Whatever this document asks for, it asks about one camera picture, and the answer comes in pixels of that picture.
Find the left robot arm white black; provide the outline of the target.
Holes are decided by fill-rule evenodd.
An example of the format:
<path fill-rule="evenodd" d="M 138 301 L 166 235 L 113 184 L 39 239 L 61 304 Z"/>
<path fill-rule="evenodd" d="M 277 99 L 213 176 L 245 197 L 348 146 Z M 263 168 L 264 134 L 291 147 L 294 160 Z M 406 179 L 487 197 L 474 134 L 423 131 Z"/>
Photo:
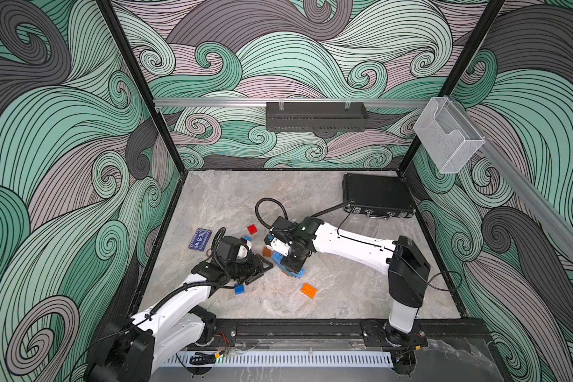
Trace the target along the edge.
<path fill-rule="evenodd" d="M 96 342 L 84 372 L 85 381 L 148 381 L 181 348 L 213 341 L 216 316 L 200 305 L 230 281 L 249 284 L 274 267 L 261 255 L 227 262 L 202 261 L 183 285 L 151 308 L 117 318 Z"/>

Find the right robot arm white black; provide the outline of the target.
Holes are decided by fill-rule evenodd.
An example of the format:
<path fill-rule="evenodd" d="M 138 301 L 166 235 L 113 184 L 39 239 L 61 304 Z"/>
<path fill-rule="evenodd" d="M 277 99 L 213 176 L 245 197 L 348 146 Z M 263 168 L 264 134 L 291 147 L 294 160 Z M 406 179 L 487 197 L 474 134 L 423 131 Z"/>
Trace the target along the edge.
<path fill-rule="evenodd" d="M 369 329 L 364 332 L 382 346 L 423 345 L 424 337 L 415 328 L 415 320 L 423 306 L 431 266 L 410 238 L 365 237 L 309 216 L 284 230 L 272 228 L 265 244 L 283 256 L 280 266 L 294 275 L 301 272 L 312 253 L 320 252 L 363 264 L 387 277 L 393 301 L 388 326 L 376 335 Z"/>

